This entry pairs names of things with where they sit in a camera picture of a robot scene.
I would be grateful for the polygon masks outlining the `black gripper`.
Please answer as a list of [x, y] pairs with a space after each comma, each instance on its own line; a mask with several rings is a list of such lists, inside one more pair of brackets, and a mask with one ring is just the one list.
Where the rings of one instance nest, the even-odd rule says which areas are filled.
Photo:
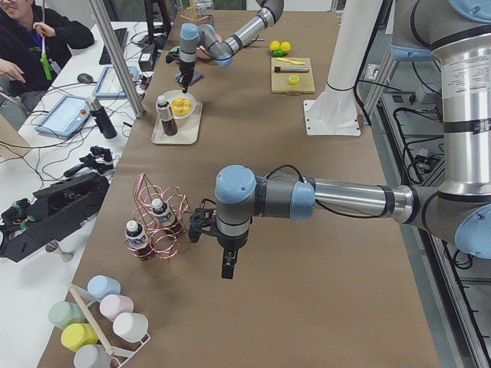
[[223, 248], [222, 278], [233, 279], [239, 249], [248, 240], [250, 221], [228, 224], [222, 220], [217, 220], [216, 225], [219, 230], [218, 241]]
[[180, 77], [178, 79], [178, 83], [181, 87], [183, 87], [184, 94], [188, 92], [189, 86], [193, 80], [195, 64], [195, 61], [180, 60]]

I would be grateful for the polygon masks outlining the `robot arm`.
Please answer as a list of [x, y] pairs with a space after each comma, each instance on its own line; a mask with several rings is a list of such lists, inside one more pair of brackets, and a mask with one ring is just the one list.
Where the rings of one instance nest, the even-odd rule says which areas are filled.
[[422, 48], [440, 62], [445, 179], [437, 188], [367, 186], [240, 166], [216, 177], [222, 276], [233, 276], [255, 216], [308, 219], [315, 206], [427, 230], [478, 258], [490, 256], [490, 3], [398, 1], [394, 46]]
[[227, 67], [232, 63], [235, 54], [251, 44], [263, 30], [279, 21], [284, 10], [283, 0], [257, 1], [257, 4], [260, 9], [254, 17], [222, 41], [216, 37], [216, 31], [212, 25], [182, 24], [178, 84], [184, 93], [188, 91], [193, 79], [196, 52], [199, 46], [203, 46], [205, 52], [220, 67]]

